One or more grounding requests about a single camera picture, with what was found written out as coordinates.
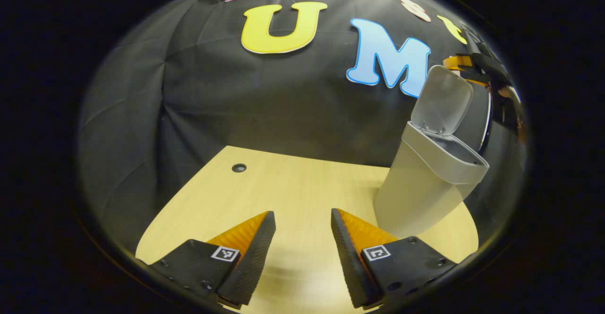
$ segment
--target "open lid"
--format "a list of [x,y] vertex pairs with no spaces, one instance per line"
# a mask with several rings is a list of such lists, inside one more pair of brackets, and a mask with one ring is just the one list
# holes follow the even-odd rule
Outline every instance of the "open lid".
[[412,110],[412,124],[422,131],[451,135],[473,99],[473,86],[443,66],[432,66]]

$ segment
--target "yellow letter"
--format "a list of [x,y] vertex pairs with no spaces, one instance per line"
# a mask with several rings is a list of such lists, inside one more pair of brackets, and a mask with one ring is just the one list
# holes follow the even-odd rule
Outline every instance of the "yellow letter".
[[441,21],[443,21],[443,23],[445,23],[445,26],[448,28],[449,32],[455,38],[457,38],[460,42],[467,44],[467,41],[459,34],[462,32],[462,30],[460,30],[460,28],[456,27],[456,25],[454,25],[454,23],[452,23],[452,21],[450,21],[449,19],[447,19],[443,16],[437,15],[437,17],[439,17],[441,19]]
[[242,31],[244,48],[254,53],[271,54],[296,51],[308,45],[315,37],[320,10],[328,6],[320,2],[298,2],[292,4],[292,8],[298,10],[298,19],[292,34],[286,36],[268,34],[273,13],[281,10],[280,5],[260,6],[244,12],[247,17]]

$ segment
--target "wooden table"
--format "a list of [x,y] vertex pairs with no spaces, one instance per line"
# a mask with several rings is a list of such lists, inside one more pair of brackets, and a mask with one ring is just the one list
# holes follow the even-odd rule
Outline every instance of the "wooden table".
[[[235,164],[247,166],[233,172]],[[389,171],[226,146],[173,197],[149,225],[136,257],[152,264],[186,241],[210,238],[267,210],[277,230],[244,314],[349,314],[353,308],[330,228],[340,208],[376,225],[372,198]],[[464,203],[419,235],[454,262],[477,250]]]

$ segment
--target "black fabric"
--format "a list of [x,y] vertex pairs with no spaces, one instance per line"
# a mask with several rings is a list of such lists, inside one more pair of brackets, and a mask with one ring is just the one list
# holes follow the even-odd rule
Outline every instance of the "black fabric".
[[[260,55],[242,47],[244,12],[280,4],[270,34],[294,30],[300,1],[328,5],[314,40],[291,53]],[[428,44],[428,67],[467,52],[433,0],[421,21],[399,0],[175,0],[116,46],[89,87],[82,109],[79,159],[89,205],[100,223],[134,252],[169,199],[225,145],[299,157],[390,166],[416,99],[348,81],[357,30],[350,19],[384,26],[397,47]],[[455,133],[478,149],[487,98],[475,89]]]

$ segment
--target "gray trash can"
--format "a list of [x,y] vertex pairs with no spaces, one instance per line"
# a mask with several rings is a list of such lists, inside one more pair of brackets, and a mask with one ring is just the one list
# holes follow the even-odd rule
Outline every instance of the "gray trash can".
[[378,226],[398,238],[421,234],[454,210],[490,165],[452,133],[473,87],[443,66],[430,68],[395,160],[374,198]]

